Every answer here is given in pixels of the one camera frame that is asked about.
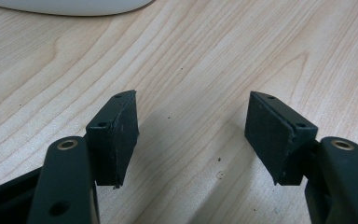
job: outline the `white object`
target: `white object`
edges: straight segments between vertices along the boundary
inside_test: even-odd
[[[102,16],[134,10],[152,0],[0,0],[0,7],[66,15]]]

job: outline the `wood grain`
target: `wood grain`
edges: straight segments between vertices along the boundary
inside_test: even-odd
[[[59,17],[0,8],[0,184],[135,89],[140,138],[103,223],[309,223],[243,137],[250,91],[358,142],[358,1],[157,0]]]

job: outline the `wooden table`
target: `wooden table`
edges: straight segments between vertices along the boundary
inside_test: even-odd
[[[157,0],[81,18],[0,8],[0,184],[82,135],[137,90],[124,186],[103,223],[308,223],[301,187],[274,186],[243,136],[250,91],[358,143],[358,1]]]

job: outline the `round hole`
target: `round hole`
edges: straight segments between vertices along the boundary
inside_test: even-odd
[[[106,122],[101,122],[101,123],[98,123],[98,127],[104,127],[104,126],[106,126]]]
[[[66,213],[70,206],[71,204],[66,201],[57,202],[50,207],[49,213],[53,217],[58,217]]]
[[[333,140],[331,141],[331,144],[337,148],[343,149],[343,150],[354,150],[354,146],[351,143],[341,141],[341,140]]]
[[[77,146],[77,141],[70,139],[70,140],[66,140],[63,141],[61,143],[58,144],[57,149],[59,150],[68,150],[71,149],[73,147]]]

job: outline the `wooden surface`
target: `wooden surface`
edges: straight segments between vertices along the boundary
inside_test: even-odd
[[[74,18],[0,8],[0,184],[135,89],[140,138],[103,223],[309,223],[243,136],[250,91],[358,142],[358,1],[157,0]]]

